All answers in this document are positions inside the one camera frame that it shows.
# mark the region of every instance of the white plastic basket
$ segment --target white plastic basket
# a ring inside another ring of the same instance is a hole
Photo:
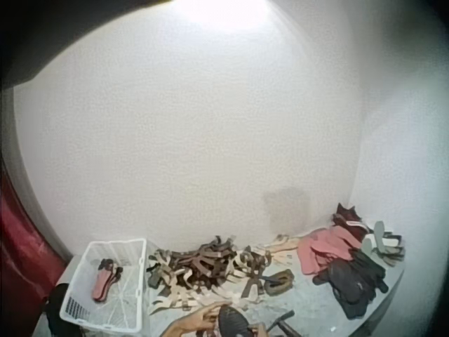
[[[142,294],[147,240],[91,242],[81,258],[62,302],[63,320],[111,334],[138,333],[142,329]],[[92,299],[98,265],[111,258],[123,268],[111,285],[107,300]]]

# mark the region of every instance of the hand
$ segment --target hand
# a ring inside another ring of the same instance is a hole
[[[251,325],[250,329],[254,333],[254,336],[268,337],[267,329],[265,328],[265,324],[263,323]]]
[[[218,308],[223,305],[229,305],[230,302],[216,302],[207,307],[198,309],[190,315],[177,319],[168,329],[174,333],[173,335],[180,336],[184,333],[213,330],[215,328],[215,320],[218,316]]]

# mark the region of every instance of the person's left hand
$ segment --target person's left hand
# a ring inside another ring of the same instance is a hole
[[[190,315],[179,318],[174,324],[181,333],[189,333],[201,330],[213,330],[218,316],[218,308],[230,305],[230,302],[216,302],[204,308],[198,309]]]

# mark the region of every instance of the hammer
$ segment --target hammer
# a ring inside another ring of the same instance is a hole
[[[290,325],[284,322],[284,320],[291,318],[295,316],[295,311],[290,310],[286,314],[283,314],[279,318],[276,318],[276,320],[273,322],[272,325],[267,329],[267,332],[269,332],[271,329],[273,329],[276,325],[279,326],[280,330],[284,332],[287,337],[302,337],[298,332],[296,332]]]

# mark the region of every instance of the forearm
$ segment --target forearm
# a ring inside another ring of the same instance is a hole
[[[182,329],[174,321],[168,326],[168,328],[162,333],[161,337],[180,337],[183,334]]]

